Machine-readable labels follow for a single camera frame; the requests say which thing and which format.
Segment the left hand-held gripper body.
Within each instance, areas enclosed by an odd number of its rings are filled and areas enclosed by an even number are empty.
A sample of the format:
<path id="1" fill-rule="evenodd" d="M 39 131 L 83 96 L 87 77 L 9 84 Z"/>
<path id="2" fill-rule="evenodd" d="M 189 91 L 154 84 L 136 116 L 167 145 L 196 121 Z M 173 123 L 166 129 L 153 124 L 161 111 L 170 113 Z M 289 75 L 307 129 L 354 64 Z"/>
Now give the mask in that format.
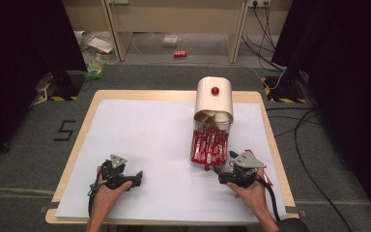
<path id="1" fill-rule="evenodd" d="M 107 159 L 101 165 L 100 173 L 102 180 L 109 189 L 117 189 L 125 182 L 123 172 L 127 161 L 127 159 L 117 155 L 111 155 L 110 159 Z"/>

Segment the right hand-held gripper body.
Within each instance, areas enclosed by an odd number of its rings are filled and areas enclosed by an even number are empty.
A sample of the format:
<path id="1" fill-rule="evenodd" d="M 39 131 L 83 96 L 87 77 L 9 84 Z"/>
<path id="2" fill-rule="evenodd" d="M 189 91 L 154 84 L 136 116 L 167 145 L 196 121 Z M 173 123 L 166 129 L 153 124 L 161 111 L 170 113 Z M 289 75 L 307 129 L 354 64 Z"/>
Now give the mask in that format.
<path id="1" fill-rule="evenodd" d="M 236 176 L 236 182 L 234 184 L 245 189 L 255 182 L 258 169 L 267 167 L 248 152 L 242 152 L 235 159 L 232 159 L 230 166 Z"/>

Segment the clear canister with white lid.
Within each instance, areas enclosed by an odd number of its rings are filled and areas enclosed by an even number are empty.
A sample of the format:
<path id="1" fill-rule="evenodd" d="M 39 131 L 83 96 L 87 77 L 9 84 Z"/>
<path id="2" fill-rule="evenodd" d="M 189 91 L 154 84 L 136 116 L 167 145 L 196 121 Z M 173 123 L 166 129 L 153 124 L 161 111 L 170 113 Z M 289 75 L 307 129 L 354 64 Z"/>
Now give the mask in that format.
<path id="1" fill-rule="evenodd" d="M 216 112 L 227 112 L 232 117 L 233 124 L 232 85 L 228 79 L 225 77 L 206 76 L 198 82 L 194 115 L 200 111 L 211 111 L 214 114 L 216 114 Z M 206 131 L 209 128 L 215 128 L 218 130 L 215 124 L 212 126 L 201 126 L 196 129 L 193 121 L 193 131 Z M 212 167 L 212 165 L 208 166 L 193 161 L 192 163 L 202 166 L 206 171 L 210 170 Z"/>

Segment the person's left hand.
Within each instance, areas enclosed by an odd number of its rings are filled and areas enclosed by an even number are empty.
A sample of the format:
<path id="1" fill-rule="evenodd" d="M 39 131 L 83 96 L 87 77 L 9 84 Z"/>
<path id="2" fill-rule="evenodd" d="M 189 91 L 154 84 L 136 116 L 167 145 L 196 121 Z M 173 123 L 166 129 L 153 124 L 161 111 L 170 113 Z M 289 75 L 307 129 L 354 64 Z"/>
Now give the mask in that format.
<path id="1" fill-rule="evenodd" d="M 110 189 L 102 185 L 100 183 L 101 181 L 102 178 L 99 178 L 96 183 L 97 192 L 92 204 L 91 218 L 105 218 L 113 209 L 120 196 L 132 185 L 132 181 L 127 181 L 116 189 Z"/>

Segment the person's right hand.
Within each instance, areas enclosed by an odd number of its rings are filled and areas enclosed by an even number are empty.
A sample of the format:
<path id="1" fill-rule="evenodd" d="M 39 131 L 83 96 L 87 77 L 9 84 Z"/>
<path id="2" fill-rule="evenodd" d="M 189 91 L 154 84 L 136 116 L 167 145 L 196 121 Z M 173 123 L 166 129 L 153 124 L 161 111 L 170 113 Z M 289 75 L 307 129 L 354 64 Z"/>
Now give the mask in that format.
<path id="1" fill-rule="evenodd" d="M 270 214 L 265 187 L 259 182 L 264 176 L 264 169 L 260 168 L 257 171 L 256 180 L 248 188 L 242 188 L 234 183 L 227 183 L 226 186 L 230 188 L 234 193 L 236 198 L 241 198 L 244 204 L 250 209 L 250 211 L 258 218 L 264 218 Z"/>

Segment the bundle of red stick packets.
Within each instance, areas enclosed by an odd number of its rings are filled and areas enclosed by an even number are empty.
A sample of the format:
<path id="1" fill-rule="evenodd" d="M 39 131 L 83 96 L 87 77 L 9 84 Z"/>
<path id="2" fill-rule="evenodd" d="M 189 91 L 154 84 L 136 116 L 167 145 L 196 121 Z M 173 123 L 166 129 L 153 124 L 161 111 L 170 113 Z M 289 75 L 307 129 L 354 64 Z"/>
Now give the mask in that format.
<path id="1" fill-rule="evenodd" d="M 193 132 L 190 160 L 204 165 L 224 165 L 227 160 L 229 133 L 209 128 Z"/>

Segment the white paper cup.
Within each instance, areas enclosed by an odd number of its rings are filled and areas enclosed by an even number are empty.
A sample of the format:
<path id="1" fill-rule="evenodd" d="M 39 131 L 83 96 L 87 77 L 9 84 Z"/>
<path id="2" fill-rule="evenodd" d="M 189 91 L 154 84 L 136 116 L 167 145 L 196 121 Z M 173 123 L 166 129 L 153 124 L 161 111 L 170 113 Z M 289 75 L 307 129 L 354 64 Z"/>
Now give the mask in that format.
<path id="1" fill-rule="evenodd" d="M 232 117 L 227 112 L 216 112 L 214 122 L 221 131 L 227 131 L 232 124 Z"/>

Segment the brown paper cup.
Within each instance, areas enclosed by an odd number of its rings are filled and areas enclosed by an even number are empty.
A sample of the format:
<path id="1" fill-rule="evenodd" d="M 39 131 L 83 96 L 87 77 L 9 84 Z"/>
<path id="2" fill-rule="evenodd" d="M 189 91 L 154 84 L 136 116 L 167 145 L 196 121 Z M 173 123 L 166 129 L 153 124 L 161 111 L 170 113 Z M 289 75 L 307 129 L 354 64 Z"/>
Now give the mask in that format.
<path id="1" fill-rule="evenodd" d="M 194 127 L 198 129 L 201 126 L 212 126 L 215 124 L 214 113 L 211 111 L 200 111 L 194 115 Z"/>

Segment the stand base with hazard tape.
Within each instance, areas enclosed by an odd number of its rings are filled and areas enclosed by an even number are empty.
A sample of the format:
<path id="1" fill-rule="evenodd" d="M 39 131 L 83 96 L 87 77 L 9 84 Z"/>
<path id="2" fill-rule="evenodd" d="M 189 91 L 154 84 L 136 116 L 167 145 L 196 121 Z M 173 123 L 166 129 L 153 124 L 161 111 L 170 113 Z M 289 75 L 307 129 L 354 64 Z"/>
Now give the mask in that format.
<path id="1" fill-rule="evenodd" d="M 82 73 L 68 73 L 65 80 L 46 74 L 37 89 L 38 101 L 76 101 L 84 82 Z"/>
<path id="2" fill-rule="evenodd" d="M 295 80 L 281 80 L 279 76 L 263 76 L 261 81 L 270 102 L 305 103 L 305 97 Z"/>

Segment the black rounded object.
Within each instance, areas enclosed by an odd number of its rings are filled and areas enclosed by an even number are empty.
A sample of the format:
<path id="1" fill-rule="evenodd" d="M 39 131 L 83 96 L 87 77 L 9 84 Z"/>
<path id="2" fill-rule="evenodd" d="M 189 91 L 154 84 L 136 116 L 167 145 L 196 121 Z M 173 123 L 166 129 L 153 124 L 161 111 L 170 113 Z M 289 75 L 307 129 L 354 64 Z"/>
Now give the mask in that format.
<path id="1" fill-rule="evenodd" d="M 310 232 L 306 224 L 299 218 L 285 218 L 277 223 L 280 232 Z"/>

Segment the clear plastic food box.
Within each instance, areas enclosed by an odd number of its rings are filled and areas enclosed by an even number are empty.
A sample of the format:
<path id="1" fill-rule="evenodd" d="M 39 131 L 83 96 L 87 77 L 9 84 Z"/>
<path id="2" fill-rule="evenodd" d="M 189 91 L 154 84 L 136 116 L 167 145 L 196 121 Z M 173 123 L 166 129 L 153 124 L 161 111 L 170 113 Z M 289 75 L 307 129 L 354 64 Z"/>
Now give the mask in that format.
<path id="1" fill-rule="evenodd" d="M 181 38 L 177 35 L 165 35 L 162 40 L 164 47 L 176 47 L 180 43 Z"/>

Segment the pile of white packaging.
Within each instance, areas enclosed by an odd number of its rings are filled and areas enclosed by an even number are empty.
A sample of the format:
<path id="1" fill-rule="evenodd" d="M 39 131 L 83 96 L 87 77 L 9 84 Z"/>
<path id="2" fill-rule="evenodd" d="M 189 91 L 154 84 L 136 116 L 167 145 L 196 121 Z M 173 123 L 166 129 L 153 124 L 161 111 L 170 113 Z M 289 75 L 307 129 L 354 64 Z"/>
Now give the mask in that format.
<path id="1" fill-rule="evenodd" d="M 108 54 L 114 49 L 108 33 L 75 31 L 74 35 L 81 51 L 92 48 L 101 54 Z"/>

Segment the black curtain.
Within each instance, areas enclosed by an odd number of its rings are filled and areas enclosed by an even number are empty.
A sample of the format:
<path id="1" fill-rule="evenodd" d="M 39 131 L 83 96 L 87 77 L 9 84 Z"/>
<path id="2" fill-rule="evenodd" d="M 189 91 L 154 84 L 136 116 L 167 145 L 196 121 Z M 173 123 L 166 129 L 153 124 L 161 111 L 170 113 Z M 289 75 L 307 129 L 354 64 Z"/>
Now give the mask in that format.
<path id="1" fill-rule="evenodd" d="M 0 0 L 0 148 L 41 77 L 85 69 L 62 0 Z"/>
<path id="2" fill-rule="evenodd" d="M 371 0 L 292 0 L 273 62 L 304 71 L 371 201 Z"/>

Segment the beige wooden desk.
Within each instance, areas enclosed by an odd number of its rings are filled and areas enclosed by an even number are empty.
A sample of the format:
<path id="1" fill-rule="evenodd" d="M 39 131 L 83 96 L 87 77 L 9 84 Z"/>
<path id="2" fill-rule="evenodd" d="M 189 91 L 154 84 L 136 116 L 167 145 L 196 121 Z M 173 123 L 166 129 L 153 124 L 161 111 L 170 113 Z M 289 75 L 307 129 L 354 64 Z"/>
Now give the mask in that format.
<path id="1" fill-rule="evenodd" d="M 72 29 L 107 31 L 115 57 L 126 59 L 135 33 L 222 34 L 237 60 L 248 0 L 61 0 Z"/>

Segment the white wall socket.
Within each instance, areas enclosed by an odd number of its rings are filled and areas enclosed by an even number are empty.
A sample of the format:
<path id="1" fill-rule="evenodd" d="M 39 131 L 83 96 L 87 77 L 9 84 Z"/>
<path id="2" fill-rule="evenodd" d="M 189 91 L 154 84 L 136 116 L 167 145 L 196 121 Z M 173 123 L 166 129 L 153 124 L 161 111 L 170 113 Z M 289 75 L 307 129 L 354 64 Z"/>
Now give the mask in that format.
<path id="1" fill-rule="evenodd" d="M 249 0 L 249 8 L 267 8 L 271 4 L 271 0 Z"/>

